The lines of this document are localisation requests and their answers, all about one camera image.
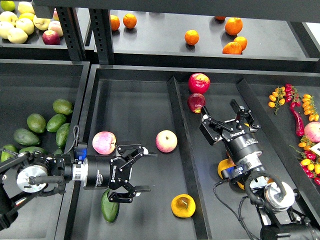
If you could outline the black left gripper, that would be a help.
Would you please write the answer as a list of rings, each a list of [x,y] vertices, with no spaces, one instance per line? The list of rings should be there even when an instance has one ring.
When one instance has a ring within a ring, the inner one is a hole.
[[[87,174],[84,188],[86,190],[124,188],[126,192],[111,191],[108,200],[111,203],[132,203],[133,198],[141,193],[151,191],[148,185],[130,184],[132,166],[142,157],[158,157],[141,144],[116,146],[119,156],[88,156],[86,158]]]

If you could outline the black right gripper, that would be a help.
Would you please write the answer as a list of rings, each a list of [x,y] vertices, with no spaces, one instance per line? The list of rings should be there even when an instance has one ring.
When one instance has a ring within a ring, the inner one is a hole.
[[[235,99],[232,99],[229,104],[236,114],[236,129],[248,133],[233,133],[235,128],[231,124],[214,119],[205,106],[201,108],[202,118],[199,129],[211,146],[223,141],[232,161],[240,165],[262,154],[263,150],[253,134],[261,128],[261,125],[255,121],[252,111],[240,106]],[[247,127],[244,123],[249,123],[252,128]]]

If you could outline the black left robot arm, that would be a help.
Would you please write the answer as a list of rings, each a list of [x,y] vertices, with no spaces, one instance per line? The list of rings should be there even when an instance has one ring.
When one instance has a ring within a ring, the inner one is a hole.
[[[64,154],[44,154],[38,150],[16,153],[1,148],[11,155],[0,164],[0,179],[9,169],[16,169],[16,184],[20,193],[9,197],[0,188],[0,228],[7,229],[18,217],[18,210],[36,197],[63,195],[66,184],[81,181],[86,190],[104,190],[101,211],[104,219],[116,221],[121,203],[129,204],[141,193],[150,192],[147,185],[130,184],[133,164],[144,156],[157,156],[141,144],[116,145],[111,155],[88,155],[81,145],[79,127],[73,128],[73,143]]]

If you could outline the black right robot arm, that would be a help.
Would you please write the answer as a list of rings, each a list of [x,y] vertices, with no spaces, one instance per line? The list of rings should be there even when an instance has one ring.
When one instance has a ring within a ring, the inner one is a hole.
[[[236,116],[226,121],[214,119],[205,106],[200,110],[200,131],[211,146],[223,142],[227,155],[218,164],[221,181],[214,186],[237,183],[245,190],[246,198],[257,210],[261,240],[318,240],[319,229],[293,208],[300,196],[298,190],[267,172],[261,163],[262,148],[254,135],[261,126],[252,111],[234,99],[230,106]]]

